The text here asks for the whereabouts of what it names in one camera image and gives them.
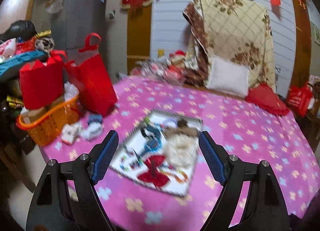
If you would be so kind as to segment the brown ribbon bow clip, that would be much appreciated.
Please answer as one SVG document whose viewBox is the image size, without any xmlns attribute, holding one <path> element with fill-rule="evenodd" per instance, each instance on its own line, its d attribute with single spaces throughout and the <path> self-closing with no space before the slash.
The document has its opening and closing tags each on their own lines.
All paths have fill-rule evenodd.
<svg viewBox="0 0 320 231">
<path fill-rule="evenodd" d="M 186 120 L 179 119 L 177 122 L 177 127 L 166 127 L 163 131 L 163 134 L 166 138 L 178 134 L 186 135 L 189 137 L 198 137 L 199 131 L 197 130 L 197 128 L 189 127 Z"/>
</svg>

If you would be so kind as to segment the striped white jewelry box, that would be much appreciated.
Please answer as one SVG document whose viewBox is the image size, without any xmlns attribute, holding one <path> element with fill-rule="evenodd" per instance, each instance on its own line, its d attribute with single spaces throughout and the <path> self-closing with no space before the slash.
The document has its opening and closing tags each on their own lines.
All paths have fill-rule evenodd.
<svg viewBox="0 0 320 231">
<path fill-rule="evenodd" d="M 193 179 L 193 174 L 199 155 L 190 168 L 174 167 L 167 163 L 166 159 L 157 169 L 166 175 L 170 181 L 161 188 L 156 188 L 152 183 L 145 183 L 137 179 L 137 176 L 148 170 L 144 161 L 152 155 L 164 155 L 163 147 L 168 138 L 163 134 L 166 127 L 177 127 L 179 119 L 188 122 L 191 128 L 197 128 L 199 134 L 203 129 L 203 121 L 196 117 L 183 116 L 163 110 L 152 110 L 128 133 L 124 141 L 119 145 L 110 167 L 125 178 L 170 195 L 185 197 Z"/>
</svg>

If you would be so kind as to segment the pink floral bed sheet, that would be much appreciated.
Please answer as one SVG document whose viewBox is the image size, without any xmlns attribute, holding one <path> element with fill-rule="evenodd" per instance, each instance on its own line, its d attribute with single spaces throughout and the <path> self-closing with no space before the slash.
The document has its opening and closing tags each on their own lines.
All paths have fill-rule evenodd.
<svg viewBox="0 0 320 231">
<path fill-rule="evenodd" d="M 302 217 L 319 190 L 316 157 L 292 114 L 277 117 L 244 101 L 140 77 L 127 77 L 114 89 L 118 104 L 104 118 L 104 130 L 116 130 L 120 139 L 153 109 L 197 117 L 230 154 L 271 164 L 289 213 Z M 184 198 L 146 188 L 112 170 L 96 190 L 109 218 L 126 230 L 199 230 L 221 186 L 200 156 Z"/>
</svg>

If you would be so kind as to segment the orange plastic basket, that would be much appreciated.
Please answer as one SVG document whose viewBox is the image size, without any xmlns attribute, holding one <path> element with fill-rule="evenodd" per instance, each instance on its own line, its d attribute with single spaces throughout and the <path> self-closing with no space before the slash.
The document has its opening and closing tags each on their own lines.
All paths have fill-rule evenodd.
<svg viewBox="0 0 320 231">
<path fill-rule="evenodd" d="M 25 123 L 20 115 L 16 119 L 16 126 L 26 131 L 38 146 L 44 147 L 60 135 L 65 124 L 79 121 L 78 98 L 79 96 L 76 95 L 70 100 L 58 104 L 32 123 Z"/>
</svg>

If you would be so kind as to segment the cream dotted scrunchie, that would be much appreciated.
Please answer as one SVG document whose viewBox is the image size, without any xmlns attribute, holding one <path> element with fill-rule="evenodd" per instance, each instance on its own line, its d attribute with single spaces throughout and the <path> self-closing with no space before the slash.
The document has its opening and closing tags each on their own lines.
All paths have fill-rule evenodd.
<svg viewBox="0 0 320 231">
<path fill-rule="evenodd" d="M 199 141 L 196 137 L 175 134 L 167 139 L 163 154 L 169 165 L 190 168 L 196 161 L 198 149 Z"/>
</svg>

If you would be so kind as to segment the red bow hair clip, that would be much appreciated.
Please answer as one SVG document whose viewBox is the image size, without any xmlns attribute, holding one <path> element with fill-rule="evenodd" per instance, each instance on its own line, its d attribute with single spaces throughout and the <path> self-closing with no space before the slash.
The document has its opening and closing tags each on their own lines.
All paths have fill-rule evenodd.
<svg viewBox="0 0 320 231">
<path fill-rule="evenodd" d="M 144 161 L 144 164 L 148 167 L 148 170 L 137 176 L 137 179 L 145 182 L 152 183 L 156 188 L 165 186 L 170 179 L 158 171 L 158 167 L 164 162 L 164 155 L 152 155 Z"/>
</svg>

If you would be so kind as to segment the red cushion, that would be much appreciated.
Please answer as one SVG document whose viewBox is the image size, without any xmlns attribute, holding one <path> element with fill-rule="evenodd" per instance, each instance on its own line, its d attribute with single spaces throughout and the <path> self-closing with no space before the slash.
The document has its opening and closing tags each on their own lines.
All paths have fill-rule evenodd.
<svg viewBox="0 0 320 231">
<path fill-rule="evenodd" d="M 285 116 L 290 112 L 286 104 L 278 97 L 277 94 L 267 84 L 250 89 L 245 101 L 253 103 L 261 109 L 276 116 Z"/>
</svg>

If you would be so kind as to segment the red gift bag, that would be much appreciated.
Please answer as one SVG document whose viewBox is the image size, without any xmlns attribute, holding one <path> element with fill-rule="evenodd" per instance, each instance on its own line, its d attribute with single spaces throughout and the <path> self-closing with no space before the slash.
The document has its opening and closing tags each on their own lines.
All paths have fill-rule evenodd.
<svg viewBox="0 0 320 231">
<path fill-rule="evenodd" d="M 65 63 L 65 70 L 69 81 L 79 90 L 82 107 L 105 117 L 118 99 L 98 50 L 100 43 L 99 34 L 87 35 L 84 47 L 77 50 L 73 60 Z"/>
</svg>

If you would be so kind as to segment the red shopping bag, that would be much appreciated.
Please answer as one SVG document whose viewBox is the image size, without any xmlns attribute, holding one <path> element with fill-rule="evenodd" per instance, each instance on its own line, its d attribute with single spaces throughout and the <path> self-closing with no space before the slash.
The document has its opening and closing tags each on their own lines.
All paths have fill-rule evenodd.
<svg viewBox="0 0 320 231">
<path fill-rule="evenodd" d="M 295 112 L 295 114 L 304 117 L 306 115 L 312 97 L 312 88 L 306 82 L 301 88 L 292 85 L 289 88 L 286 102 L 288 107 L 290 107 Z"/>
</svg>

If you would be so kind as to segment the white pillow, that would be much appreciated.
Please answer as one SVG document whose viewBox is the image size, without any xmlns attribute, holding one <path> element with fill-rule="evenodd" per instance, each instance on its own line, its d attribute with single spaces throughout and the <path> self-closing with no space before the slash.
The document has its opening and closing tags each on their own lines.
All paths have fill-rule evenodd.
<svg viewBox="0 0 320 231">
<path fill-rule="evenodd" d="M 213 56 L 206 88 L 245 98 L 249 89 L 248 79 L 249 69 L 246 66 Z"/>
</svg>

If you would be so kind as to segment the clear plastic bag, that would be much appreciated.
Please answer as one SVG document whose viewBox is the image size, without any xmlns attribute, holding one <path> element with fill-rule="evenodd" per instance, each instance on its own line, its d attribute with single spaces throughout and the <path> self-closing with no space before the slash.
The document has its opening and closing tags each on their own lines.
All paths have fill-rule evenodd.
<svg viewBox="0 0 320 231">
<path fill-rule="evenodd" d="M 130 76 L 140 76 L 150 80 L 163 81 L 171 85 L 183 85 L 185 83 L 185 69 L 167 62 L 138 61 L 136 62 L 136 66 L 130 71 Z"/>
</svg>

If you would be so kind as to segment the santa plush toy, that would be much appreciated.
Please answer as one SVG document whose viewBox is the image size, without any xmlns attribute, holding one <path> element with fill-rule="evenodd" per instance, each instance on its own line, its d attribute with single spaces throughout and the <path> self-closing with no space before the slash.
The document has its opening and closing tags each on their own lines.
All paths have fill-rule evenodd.
<svg viewBox="0 0 320 231">
<path fill-rule="evenodd" d="M 185 68 L 185 56 L 186 53 L 182 50 L 177 50 L 174 53 L 170 53 L 169 59 L 171 65 L 178 68 Z"/>
</svg>

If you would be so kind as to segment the floral beige quilt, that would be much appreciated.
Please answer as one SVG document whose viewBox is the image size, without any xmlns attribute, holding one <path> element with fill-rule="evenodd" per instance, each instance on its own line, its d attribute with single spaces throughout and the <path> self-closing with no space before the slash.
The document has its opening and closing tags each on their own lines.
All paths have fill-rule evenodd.
<svg viewBox="0 0 320 231">
<path fill-rule="evenodd" d="M 276 90 L 273 39 L 267 9 L 250 0 L 192 0 L 183 11 L 191 36 L 185 83 L 208 85 L 213 58 L 244 65 L 248 85 Z"/>
</svg>

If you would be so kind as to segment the grey cabinet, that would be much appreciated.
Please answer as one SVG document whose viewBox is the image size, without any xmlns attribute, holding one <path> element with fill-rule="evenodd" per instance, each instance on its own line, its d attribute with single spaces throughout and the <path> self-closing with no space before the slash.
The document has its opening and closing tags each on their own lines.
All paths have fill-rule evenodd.
<svg viewBox="0 0 320 231">
<path fill-rule="evenodd" d="M 106 27 L 106 0 L 55 0 L 46 10 L 59 50 L 79 49 L 87 35 L 103 35 Z"/>
</svg>

